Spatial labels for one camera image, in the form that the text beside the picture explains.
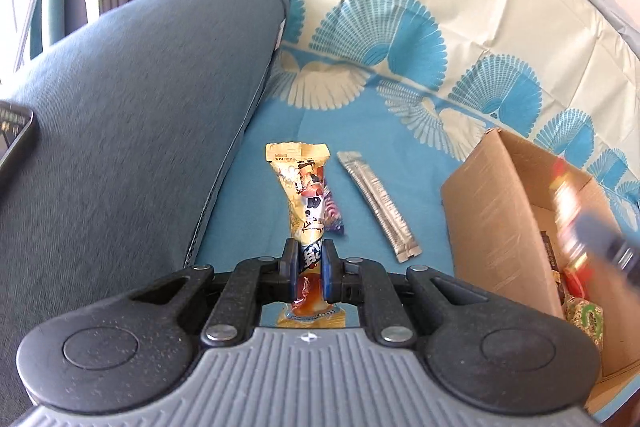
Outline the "red white snack packet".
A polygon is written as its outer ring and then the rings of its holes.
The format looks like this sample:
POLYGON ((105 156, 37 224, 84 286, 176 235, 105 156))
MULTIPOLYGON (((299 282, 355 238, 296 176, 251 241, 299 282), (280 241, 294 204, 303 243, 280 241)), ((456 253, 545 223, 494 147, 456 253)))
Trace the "red white snack packet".
POLYGON ((550 183, 551 200, 554 210, 556 241, 562 253, 561 275, 568 293, 576 298, 588 299, 588 283, 592 275, 587 249, 575 231, 580 205, 578 193, 570 179, 568 164, 563 158, 556 158, 552 166, 550 183))

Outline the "green peanut bag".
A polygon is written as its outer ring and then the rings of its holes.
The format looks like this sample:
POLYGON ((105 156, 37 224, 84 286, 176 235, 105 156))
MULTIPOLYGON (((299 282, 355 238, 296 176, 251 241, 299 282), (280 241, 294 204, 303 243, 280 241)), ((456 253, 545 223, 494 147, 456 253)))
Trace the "green peanut bag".
POLYGON ((604 313, 603 309, 584 298, 570 296, 563 303, 565 320, 583 331, 597 346, 603 350, 604 313))

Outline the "yellow cone snack packet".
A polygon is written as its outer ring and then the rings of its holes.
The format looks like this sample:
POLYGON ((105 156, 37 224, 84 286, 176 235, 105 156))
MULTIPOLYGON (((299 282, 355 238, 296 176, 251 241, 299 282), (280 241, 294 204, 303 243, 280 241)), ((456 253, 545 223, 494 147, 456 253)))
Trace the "yellow cone snack packet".
POLYGON ((293 301, 282 309, 277 325, 286 329, 341 329, 346 325, 346 312, 326 301, 320 273, 326 205, 324 165, 330 158, 329 147, 269 143, 265 158, 288 200, 288 225, 298 247, 293 301))

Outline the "black chocolate biscuit packet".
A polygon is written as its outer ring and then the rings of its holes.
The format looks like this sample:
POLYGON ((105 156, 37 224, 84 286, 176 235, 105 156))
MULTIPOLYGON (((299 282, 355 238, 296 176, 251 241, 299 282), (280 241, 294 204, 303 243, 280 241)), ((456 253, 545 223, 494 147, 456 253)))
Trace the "black chocolate biscuit packet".
POLYGON ((548 261, 549 261, 549 265, 551 267, 551 270, 553 272, 560 273, 561 270, 559 268, 558 262, 556 261, 554 249, 553 249, 553 246, 552 246, 552 243, 551 243, 551 239, 550 239, 548 233, 546 231, 541 231, 540 232, 540 236, 541 236, 541 239, 542 239, 542 243, 544 243, 544 250, 547 253, 547 257, 548 257, 548 261))

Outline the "purple snack bar wrapper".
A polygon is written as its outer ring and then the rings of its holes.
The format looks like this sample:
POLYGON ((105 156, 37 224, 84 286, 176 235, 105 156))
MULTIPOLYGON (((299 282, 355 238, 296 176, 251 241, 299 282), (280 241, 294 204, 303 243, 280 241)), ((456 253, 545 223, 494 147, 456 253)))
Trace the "purple snack bar wrapper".
POLYGON ((337 202, 335 202, 335 198, 328 182, 324 184, 323 196, 323 222, 326 233, 343 235, 345 233, 343 215, 340 207, 337 206, 337 202))

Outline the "silver stick snack packet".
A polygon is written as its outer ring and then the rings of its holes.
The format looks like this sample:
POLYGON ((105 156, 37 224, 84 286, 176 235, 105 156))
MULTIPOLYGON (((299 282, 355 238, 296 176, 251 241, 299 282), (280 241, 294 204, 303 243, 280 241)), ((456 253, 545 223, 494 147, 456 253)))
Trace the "silver stick snack packet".
POLYGON ((397 209, 380 178, 356 150, 342 150, 337 153, 338 162, 352 178, 373 216, 378 220, 386 239, 392 246, 399 263, 422 254, 416 236, 397 209))

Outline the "brown cardboard box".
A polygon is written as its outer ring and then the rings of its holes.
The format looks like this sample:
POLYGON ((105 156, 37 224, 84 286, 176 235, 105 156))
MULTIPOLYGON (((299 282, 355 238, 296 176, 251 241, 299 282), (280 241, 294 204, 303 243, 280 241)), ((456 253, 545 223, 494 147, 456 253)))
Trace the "brown cardboard box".
MULTIPOLYGON (((549 190, 555 159, 516 134, 491 129, 442 186, 442 205, 456 277, 562 317, 540 236, 548 233, 559 265, 549 190)), ((588 299, 603 309, 604 343, 587 409, 602 413, 639 384, 639 296, 603 263, 591 261, 590 268, 588 299)))

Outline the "blue fabric sofa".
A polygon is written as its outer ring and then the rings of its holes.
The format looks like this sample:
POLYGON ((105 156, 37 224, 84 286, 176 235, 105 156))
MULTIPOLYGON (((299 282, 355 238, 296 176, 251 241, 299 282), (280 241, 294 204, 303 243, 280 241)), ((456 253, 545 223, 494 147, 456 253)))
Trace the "blue fabric sofa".
POLYGON ((44 321, 193 261, 262 97, 290 0, 134 0, 40 54, 35 146, 1 192, 1 420, 44 321))

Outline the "blue white patterned cover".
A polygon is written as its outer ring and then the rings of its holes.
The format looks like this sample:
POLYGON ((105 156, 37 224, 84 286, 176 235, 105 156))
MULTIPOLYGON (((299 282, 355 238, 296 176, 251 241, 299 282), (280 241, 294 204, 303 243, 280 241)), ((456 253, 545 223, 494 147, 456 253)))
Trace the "blue white patterned cover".
POLYGON ((584 206, 638 235, 639 31, 608 0, 291 0, 198 257, 227 271, 279 254, 288 210, 265 147, 319 142, 342 255, 401 269, 338 162, 356 150, 416 236, 416 262, 454 274, 442 186, 491 129, 563 158, 584 206))

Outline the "black smartphone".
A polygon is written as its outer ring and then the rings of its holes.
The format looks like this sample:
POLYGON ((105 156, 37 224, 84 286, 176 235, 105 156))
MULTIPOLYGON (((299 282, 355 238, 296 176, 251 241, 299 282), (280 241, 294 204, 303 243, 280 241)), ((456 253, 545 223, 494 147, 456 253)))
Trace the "black smartphone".
POLYGON ((35 143, 38 121, 35 112, 14 102, 2 101, 0 181, 5 186, 20 169, 35 143))

